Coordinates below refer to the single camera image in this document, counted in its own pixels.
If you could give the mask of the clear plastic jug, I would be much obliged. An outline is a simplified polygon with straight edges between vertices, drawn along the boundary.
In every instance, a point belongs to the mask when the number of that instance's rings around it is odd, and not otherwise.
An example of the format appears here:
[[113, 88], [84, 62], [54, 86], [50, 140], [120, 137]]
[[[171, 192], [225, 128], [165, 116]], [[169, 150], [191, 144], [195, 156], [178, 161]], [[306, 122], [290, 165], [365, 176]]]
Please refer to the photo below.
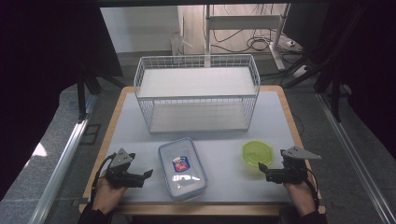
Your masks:
[[170, 37], [171, 50], [173, 56], [183, 55], [185, 47], [192, 48], [192, 44], [185, 41], [180, 33], [172, 33]]

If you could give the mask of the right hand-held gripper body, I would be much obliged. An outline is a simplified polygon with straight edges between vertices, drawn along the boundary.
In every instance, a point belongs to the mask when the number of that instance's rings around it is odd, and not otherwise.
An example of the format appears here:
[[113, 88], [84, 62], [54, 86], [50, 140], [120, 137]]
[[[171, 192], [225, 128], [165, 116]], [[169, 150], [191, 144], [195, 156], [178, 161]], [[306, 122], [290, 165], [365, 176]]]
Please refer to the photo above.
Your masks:
[[307, 179], [306, 160], [320, 160], [321, 157], [301, 147], [286, 149], [282, 169], [269, 169], [265, 174], [268, 182], [277, 184], [301, 184]]

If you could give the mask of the black metal stand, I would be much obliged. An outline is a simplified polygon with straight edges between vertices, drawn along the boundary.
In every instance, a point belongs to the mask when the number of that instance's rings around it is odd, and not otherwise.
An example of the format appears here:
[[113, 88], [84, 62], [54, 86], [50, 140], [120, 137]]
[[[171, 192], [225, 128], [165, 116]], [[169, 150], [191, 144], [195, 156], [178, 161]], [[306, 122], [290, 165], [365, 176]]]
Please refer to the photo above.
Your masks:
[[340, 101], [340, 77], [334, 69], [324, 70], [320, 73], [314, 85], [316, 92], [323, 93], [331, 86], [331, 112], [337, 122], [340, 122], [339, 101]]
[[104, 73], [99, 72], [96, 69], [88, 68], [82, 65], [79, 68], [79, 72], [77, 74], [79, 123], [81, 123], [85, 118], [88, 117], [85, 88], [88, 88], [90, 94], [98, 95], [102, 90], [101, 85], [97, 80], [97, 78], [99, 77], [121, 89], [126, 87], [125, 83], [115, 79], [114, 77], [105, 75]]

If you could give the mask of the aluminium floor rail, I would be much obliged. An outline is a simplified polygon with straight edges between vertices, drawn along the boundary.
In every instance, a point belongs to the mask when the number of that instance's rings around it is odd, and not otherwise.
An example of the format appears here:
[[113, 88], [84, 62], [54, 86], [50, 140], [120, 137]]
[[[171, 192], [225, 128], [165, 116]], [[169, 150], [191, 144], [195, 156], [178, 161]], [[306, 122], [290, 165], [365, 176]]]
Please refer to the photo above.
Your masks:
[[97, 101], [96, 95], [90, 95], [85, 103], [86, 115], [82, 121], [78, 121], [74, 126], [73, 131], [64, 147], [64, 151], [55, 166], [49, 182], [45, 187], [40, 200], [37, 203], [35, 211], [33, 212], [28, 224], [44, 224], [50, 212], [50, 209], [55, 201], [56, 195], [64, 181], [64, 177], [68, 171], [68, 167], [74, 158], [74, 154], [78, 148], [80, 139], [87, 127], [89, 118], [92, 114], [93, 107]]
[[375, 183], [372, 176], [369, 174], [368, 169], [363, 163], [357, 149], [353, 145], [342, 123], [338, 121], [331, 111], [331, 103], [326, 97], [325, 93], [317, 93], [316, 97], [329, 120], [333, 131], [335, 132], [339, 142], [342, 145], [352, 167], [355, 170], [360, 182], [362, 183], [365, 191], [372, 202], [375, 211], [378, 213], [383, 224], [396, 224], [396, 216], [391, 211], [389, 203], [387, 202], [384, 194], [379, 186]]

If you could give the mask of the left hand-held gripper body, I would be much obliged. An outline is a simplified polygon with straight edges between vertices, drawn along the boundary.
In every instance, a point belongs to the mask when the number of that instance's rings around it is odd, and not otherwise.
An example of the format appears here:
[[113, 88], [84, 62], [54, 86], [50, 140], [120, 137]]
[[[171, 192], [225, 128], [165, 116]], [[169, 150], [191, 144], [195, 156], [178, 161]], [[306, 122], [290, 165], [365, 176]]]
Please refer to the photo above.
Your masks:
[[130, 174], [128, 169], [133, 160], [128, 153], [121, 148], [115, 155], [106, 169], [106, 180], [110, 185], [119, 189], [126, 188], [142, 188], [145, 180], [140, 179], [135, 174]]

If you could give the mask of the clear rectangular food container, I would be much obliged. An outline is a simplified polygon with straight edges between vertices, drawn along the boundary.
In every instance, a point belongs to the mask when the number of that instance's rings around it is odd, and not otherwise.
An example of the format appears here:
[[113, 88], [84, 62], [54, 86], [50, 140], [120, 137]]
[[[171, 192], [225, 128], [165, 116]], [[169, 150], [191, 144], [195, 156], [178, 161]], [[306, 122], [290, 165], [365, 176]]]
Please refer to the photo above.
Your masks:
[[190, 138], [164, 144], [159, 147], [158, 154], [168, 192], [174, 201], [189, 200], [206, 190], [205, 169]]

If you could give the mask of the white wire shelf rack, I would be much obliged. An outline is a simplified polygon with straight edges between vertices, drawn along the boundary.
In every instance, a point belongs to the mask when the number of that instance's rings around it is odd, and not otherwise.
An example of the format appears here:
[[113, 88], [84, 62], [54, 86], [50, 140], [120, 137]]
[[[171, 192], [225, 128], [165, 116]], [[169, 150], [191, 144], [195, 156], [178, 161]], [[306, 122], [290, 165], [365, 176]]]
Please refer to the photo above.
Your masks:
[[246, 131], [260, 84], [248, 54], [143, 57], [134, 76], [151, 133]]

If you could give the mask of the green round lidded container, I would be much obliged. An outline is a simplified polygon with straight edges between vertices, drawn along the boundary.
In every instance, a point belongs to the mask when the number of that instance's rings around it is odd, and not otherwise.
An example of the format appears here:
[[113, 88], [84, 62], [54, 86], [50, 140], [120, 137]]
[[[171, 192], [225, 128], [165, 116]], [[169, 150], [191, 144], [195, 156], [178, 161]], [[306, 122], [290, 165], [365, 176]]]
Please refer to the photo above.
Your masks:
[[242, 146], [242, 159], [254, 167], [258, 167], [260, 163], [270, 165], [274, 160], [274, 150], [262, 141], [248, 141]]

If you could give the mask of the person's right hand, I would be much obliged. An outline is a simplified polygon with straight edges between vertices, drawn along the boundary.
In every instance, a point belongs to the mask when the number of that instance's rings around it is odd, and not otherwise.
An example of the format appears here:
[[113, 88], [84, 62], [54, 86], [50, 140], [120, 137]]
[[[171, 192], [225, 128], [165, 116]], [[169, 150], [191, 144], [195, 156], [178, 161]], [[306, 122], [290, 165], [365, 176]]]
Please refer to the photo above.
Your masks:
[[298, 214], [303, 217], [316, 211], [314, 198], [311, 189], [305, 184], [284, 184], [290, 196], [292, 204], [296, 207]]

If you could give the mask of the white power strip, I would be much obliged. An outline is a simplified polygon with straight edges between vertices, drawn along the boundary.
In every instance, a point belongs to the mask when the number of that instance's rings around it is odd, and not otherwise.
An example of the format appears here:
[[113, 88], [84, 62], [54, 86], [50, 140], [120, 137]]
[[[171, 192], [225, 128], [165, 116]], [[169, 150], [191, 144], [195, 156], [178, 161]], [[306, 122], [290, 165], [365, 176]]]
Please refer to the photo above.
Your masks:
[[294, 73], [293, 73], [293, 77], [297, 78], [300, 77], [301, 75], [303, 75], [305, 72], [307, 72], [308, 70], [310, 70], [311, 67], [309, 65], [302, 65], [299, 69], [297, 69]]

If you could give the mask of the light grey table mat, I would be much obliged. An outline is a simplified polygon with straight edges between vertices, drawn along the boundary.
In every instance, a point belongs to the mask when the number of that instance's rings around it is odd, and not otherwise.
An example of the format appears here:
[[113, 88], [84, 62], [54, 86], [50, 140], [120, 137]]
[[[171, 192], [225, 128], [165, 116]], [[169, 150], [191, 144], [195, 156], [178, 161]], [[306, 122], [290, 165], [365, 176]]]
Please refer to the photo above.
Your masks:
[[190, 138], [195, 144], [208, 181], [202, 194], [184, 202], [252, 204], [286, 203], [289, 200], [282, 186], [266, 181], [264, 173], [258, 167], [251, 166], [242, 159], [242, 146], [248, 141], [258, 140], [274, 150], [274, 160], [270, 166], [281, 168], [283, 158], [280, 149], [295, 145], [277, 92], [262, 91], [259, 94], [246, 132], [209, 133], [149, 133], [135, 95], [127, 94], [121, 104], [106, 154], [110, 155], [123, 148], [129, 153], [135, 153], [135, 159], [129, 168], [131, 173], [141, 175], [147, 170], [153, 170], [153, 173], [142, 188], [132, 188], [125, 192], [122, 200], [124, 203], [177, 202], [168, 192], [158, 149], [182, 138]]

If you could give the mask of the person's left hand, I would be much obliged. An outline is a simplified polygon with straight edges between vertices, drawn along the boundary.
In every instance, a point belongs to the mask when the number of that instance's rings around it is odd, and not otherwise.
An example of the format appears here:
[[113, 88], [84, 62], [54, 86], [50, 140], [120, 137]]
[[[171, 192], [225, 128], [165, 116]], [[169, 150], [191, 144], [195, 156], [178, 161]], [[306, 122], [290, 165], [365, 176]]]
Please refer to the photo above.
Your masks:
[[120, 203], [126, 190], [125, 187], [114, 189], [104, 177], [100, 178], [96, 186], [92, 209], [108, 215]]

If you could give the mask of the white metal desk frame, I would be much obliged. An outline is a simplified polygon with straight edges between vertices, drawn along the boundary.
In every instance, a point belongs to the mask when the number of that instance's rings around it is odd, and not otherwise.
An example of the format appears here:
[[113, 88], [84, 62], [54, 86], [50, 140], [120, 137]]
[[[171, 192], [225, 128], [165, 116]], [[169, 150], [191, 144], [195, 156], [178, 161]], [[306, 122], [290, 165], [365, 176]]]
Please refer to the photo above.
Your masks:
[[285, 71], [278, 53], [278, 42], [288, 16], [290, 4], [286, 4], [280, 15], [252, 15], [252, 16], [212, 16], [210, 5], [205, 6], [205, 55], [210, 54], [210, 32], [214, 30], [257, 30], [275, 29], [276, 37], [268, 44], [278, 71]]

